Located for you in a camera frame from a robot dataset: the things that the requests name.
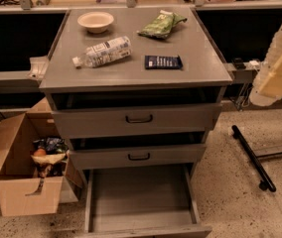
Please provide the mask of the dark blue rxbar wrapper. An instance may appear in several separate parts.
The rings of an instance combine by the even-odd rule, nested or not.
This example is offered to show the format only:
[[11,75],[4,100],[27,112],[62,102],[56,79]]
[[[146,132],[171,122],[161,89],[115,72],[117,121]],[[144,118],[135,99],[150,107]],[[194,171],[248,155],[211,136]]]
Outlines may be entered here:
[[162,57],[162,56],[146,56],[146,69],[181,69],[183,67],[182,60],[179,56]]

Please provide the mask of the grey top drawer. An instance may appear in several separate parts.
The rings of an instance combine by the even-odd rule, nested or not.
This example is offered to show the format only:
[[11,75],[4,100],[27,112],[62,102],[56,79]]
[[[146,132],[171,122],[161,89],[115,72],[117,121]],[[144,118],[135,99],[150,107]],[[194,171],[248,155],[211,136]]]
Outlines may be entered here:
[[220,104],[185,104],[54,111],[66,139],[205,132],[212,130]]

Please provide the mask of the grey drawer cabinet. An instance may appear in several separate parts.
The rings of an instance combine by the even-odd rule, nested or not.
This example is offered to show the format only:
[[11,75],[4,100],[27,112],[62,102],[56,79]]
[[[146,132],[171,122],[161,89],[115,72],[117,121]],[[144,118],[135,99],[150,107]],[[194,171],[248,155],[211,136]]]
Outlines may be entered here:
[[[112,8],[115,18],[109,32],[91,35],[77,22],[80,11],[71,10],[49,68],[41,83],[54,111],[93,108],[220,104],[232,78],[216,48],[206,35],[197,15],[190,8],[175,7],[175,13],[187,18],[172,35],[158,41],[137,34],[159,13],[155,7]],[[126,36],[132,53],[100,67],[75,67],[72,59],[88,47]],[[146,56],[176,57],[181,69],[146,69]],[[211,130],[168,134],[66,139],[70,151],[114,148],[206,144]],[[196,164],[187,167],[190,180]]]

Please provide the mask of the grey middle drawer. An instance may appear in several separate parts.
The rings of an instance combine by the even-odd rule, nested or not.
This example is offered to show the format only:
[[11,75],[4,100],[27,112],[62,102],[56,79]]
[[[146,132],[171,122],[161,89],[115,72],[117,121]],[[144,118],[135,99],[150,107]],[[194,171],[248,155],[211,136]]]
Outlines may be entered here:
[[82,150],[70,159],[78,170],[155,166],[195,163],[205,150],[205,144]]

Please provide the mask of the grey open bottom drawer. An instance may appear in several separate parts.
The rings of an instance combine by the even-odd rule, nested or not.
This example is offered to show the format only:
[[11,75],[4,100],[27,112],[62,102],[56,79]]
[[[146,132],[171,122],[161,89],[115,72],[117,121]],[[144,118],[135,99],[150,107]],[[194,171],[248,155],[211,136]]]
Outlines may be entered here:
[[187,167],[101,169],[88,175],[84,231],[76,238],[207,238]]

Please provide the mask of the clear plastic water bottle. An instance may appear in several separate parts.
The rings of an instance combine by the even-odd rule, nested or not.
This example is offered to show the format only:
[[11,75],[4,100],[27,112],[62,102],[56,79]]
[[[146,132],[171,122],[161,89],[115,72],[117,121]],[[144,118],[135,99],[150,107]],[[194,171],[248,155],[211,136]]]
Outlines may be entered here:
[[95,68],[129,57],[131,53],[131,42],[128,37],[123,36],[86,48],[72,62],[75,67]]

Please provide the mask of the green chip bag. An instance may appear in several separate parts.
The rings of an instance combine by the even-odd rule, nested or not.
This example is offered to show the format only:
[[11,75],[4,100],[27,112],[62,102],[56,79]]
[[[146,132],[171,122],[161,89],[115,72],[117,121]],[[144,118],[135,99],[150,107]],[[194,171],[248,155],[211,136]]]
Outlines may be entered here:
[[184,16],[161,10],[160,14],[137,34],[147,38],[167,39],[174,27],[186,21],[187,18]]

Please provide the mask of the dark snack bag in box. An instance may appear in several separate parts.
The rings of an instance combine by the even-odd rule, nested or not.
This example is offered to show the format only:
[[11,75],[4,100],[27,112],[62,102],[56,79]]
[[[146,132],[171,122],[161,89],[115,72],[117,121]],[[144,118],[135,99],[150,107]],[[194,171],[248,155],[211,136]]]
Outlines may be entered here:
[[65,153],[69,147],[60,137],[46,137],[35,140],[33,145],[36,149],[44,149],[48,155]]

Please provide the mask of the cream ceramic bowl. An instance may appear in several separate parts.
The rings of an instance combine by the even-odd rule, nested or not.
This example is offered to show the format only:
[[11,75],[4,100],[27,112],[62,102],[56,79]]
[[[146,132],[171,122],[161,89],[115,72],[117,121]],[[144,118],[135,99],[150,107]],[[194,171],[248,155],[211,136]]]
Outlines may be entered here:
[[80,15],[77,22],[90,33],[101,34],[114,22],[114,17],[106,12],[88,12]]

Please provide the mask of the orange fruit in box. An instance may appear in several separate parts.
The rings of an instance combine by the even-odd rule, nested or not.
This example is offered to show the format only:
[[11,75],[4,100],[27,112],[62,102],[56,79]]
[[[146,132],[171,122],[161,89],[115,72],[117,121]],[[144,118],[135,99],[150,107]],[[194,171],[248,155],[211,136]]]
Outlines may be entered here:
[[34,152],[34,156],[35,157],[42,157],[42,156],[45,156],[47,154],[46,150],[45,149],[38,149]]

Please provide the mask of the open cardboard box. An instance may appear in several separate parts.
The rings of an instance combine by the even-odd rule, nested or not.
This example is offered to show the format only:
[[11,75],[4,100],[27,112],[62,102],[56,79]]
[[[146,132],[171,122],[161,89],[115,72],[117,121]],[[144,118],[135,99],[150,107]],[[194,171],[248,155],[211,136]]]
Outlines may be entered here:
[[0,123],[0,208],[4,216],[55,213],[61,203],[77,202],[83,182],[71,161],[59,176],[39,178],[33,142],[57,137],[51,107],[42,99],[29,111]]

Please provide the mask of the black metal stand base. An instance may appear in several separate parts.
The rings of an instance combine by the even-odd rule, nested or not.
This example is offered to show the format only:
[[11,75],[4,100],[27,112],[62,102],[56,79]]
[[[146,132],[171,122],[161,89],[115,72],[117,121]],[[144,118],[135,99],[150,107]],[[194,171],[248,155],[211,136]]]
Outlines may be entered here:
[[238,129],[236,125],[232,125],[231,129],[233,131],[233,138],[238,140],[240,145],[242,146],[243,150],[247,154],[249,160],[254,165],[255,169],[260,175],[260,183],[259,188],[261,190],[269,190],[271,192],[276,191],[276,186],[273,183],[272,179],[270,178],[269,174],[266,172],[266,170],[263,168],[263,166],[260,163],[261,158],[279,158],[282,157],[282,146],[280,147],[273,147],[273,148],[267,148],[260,151],[254,152],[245,138],[243,137],[242,133]]

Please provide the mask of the grey metal rail bracket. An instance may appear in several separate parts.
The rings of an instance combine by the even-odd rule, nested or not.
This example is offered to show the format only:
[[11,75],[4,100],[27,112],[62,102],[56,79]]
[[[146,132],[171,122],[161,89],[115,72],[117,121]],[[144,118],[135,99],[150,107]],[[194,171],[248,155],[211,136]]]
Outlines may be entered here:
[[30,71],[28,76],[33,80],[42,80],[49,65],[47,56],[30,58]]

